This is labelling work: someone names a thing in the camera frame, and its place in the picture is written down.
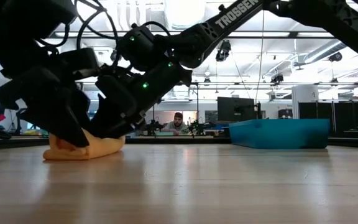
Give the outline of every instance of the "ceiling light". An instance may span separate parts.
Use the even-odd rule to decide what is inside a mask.
[[[233,32],[229,37],[288,37],[289,32]]]
[[[165,0],[163,5],[172,29],[186,29],[204,20],[206,0]]]
[[[297,37],[334,37],[328,32],[300,32]]]

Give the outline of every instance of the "wooden tabletop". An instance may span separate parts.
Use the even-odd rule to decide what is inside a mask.
[[[48,137],[42,137],[42,136],[12,136],[10,140],[24,140],[24,139],[47,139]]]
[[[358,224],[358,149],[126,145],[92,161],[0,150],[0,223]]]

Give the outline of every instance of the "yellow cloth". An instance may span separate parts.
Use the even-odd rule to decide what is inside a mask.
[[[119,139],[101,139],[83,130],[89,146],[78,148],[50,134],[50,149],[44,152],[45,160],[89,160],[118,152],[125,144],[125,136]]]

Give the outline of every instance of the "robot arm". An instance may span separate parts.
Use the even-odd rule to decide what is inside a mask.
[[[358,53],[358,12],[346,0],[237,0],[220,13],[181,34],[156,37],[156,42],[175,49],[175,57],[189,68],[200,66],[221,40],[261,10],[289,17],[303,25],[320,27]]]
[[[70,25],[76,13],[71,0],[0,0],[1,73],[11,79],[0,87],[0,104],[18,110],[16,101],[23,99],[22,119],[85,146],[89,99],[75,86],[73,72],[98,68],[96,56],[92,49],[50,54],[37,43],[60,24]]]

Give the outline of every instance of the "man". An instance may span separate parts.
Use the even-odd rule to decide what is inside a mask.
[[[183,123],[183,114],[176,112],[173,121],[169,122],[162,130],[162,132],[173,132],[174,135],[188,134],[189,129]]]

